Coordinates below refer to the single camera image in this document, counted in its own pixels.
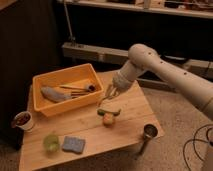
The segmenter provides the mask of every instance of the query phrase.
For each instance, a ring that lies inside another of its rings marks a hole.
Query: orange bin
[[[60,85],[83,87],[85,84],[93,84],[95,91],[59,103],[51,102],[41,93],[42,86],[51,87],[62,93],[71,93],[70,89],[61,88]],[[91,64],[78,65],[33,77],[34,109],[47,117],[96,103],[100,100],[103,91],[103,85]]]

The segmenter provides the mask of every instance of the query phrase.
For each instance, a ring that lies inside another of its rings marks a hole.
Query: green cup
[[[47,135],[43,140],[43,146],[46,152],[54,153],[59,150],[59,138],[55,134]]]

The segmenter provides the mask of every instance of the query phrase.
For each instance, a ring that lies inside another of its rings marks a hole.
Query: floor
[[[45,170],[59,171],[149,171],[187,170],[183,160],[183,145],[193,137],[199,127],[212,123],[188,101],[177,93],[142,88],[156,113],[165,136],[152,140],[143,156],[136,158],[141,144],[91,156]],[[205,129],[198,134],[203,138]],[[204,156],[206,144],[198,143],[197,149]],[[0,170],[18,170],[20,152],[0,142]],[[192,171],[200,170],[202,163],[195,156],[192,145],[186,148],[186,156]]]

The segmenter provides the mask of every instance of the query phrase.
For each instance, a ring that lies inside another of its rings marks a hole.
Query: small cup
[[[58,135],[54,133],[47,135],[43,140],[43,146],[48,154],[53,154],[57,152],[60,148]]]
[[[18,113],[14,117],[14,121],[16,121],[16,127],[23,129],[24,131],[31,131],[34,127],[34,120],[32,114],[28,111],[23,111]]]

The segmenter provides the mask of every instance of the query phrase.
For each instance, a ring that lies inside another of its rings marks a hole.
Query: metal cup
[[[139,155],[142,155],[144,153],[149,141],[151,139],[153,139],[154,137],[156,137],[157,134],[158,134],[158,130],[154,125],[147,124],[147,125],[144,126],[144,133],[143,133],[143,136],[142,136],[143,144],[142,144],[141,149],[138,153]]]

